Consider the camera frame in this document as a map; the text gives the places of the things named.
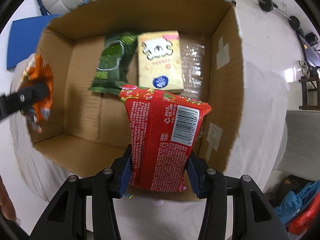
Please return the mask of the person's left hand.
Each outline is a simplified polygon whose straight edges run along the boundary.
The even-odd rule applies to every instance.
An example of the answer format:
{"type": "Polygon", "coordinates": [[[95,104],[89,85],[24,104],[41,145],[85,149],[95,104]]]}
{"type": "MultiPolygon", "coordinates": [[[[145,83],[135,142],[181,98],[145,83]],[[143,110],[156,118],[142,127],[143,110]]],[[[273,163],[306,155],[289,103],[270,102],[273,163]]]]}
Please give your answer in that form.
{"type": "Polygon", "coordinates": [[[1,206],[1,212],[3,213],[3,216],[6,219],[15,222],[17,218],[16,211],[8,195],[7,189],[3,184],[3,180],[1,177],[0,177],[0,206],[1,206]]]}

